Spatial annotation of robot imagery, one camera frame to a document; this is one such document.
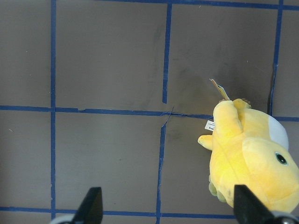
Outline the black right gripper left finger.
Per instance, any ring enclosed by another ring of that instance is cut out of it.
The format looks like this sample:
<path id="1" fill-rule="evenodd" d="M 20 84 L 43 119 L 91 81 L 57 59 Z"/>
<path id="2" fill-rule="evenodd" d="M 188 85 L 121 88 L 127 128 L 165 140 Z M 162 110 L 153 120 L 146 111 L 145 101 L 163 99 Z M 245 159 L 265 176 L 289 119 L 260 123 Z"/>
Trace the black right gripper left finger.
<path id="1" fill-rule="evenodd" d="M 103 219 L 103 201 L 101 187 L 92 187 L 88 190 L 80 204 L 73 224 L 100 224 Z"/>

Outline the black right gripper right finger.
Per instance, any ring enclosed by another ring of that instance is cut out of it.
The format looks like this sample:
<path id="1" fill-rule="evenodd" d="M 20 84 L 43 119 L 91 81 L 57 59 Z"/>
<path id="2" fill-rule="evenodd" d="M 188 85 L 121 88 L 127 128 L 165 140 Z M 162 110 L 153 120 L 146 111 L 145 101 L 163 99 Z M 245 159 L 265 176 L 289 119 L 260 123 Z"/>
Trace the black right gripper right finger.
<path id="1" fill-rule="evenodd" d="M 275 224 L 275 216 L 246 185 L 234 187 L 234 216 L 239 224 Z"/>

